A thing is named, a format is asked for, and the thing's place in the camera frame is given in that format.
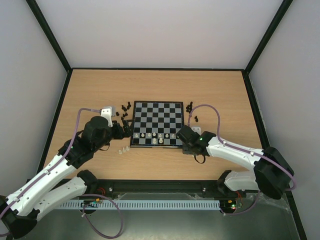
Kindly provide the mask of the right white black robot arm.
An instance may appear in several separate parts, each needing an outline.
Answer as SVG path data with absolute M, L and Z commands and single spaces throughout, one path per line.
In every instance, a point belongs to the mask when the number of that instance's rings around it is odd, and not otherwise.
M 238 190 L 261 191 L 269 198 L 279 200 L 288 190 L 294 171 L 274 147 L 250 148 L 227 141 L 215 133 L 198 134 L 185 125 L 176 133 L 187 150 L 194 156 L 216 157 L 228 160 L 247 169 L 231 171 L 218 183 L 218 191 L 229 196 Z

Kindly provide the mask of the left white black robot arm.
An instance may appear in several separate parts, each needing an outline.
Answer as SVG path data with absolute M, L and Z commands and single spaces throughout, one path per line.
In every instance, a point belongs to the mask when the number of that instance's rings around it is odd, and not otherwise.
M 93 194 L 98 179 L 82 170 L 67 183 L 57 186 L 67 175 L 91 160 L 111 140 L 122 140 L 133 134 L 131 120 L 118 123 L 94 116 L 84 129 L 74 130 L 70 140 L 58 150 L 51 162 L 24 186 L 0 201 L 0 219 L 13 238 L 27 235 L 38 221 L 58 205 L 83 194 Z

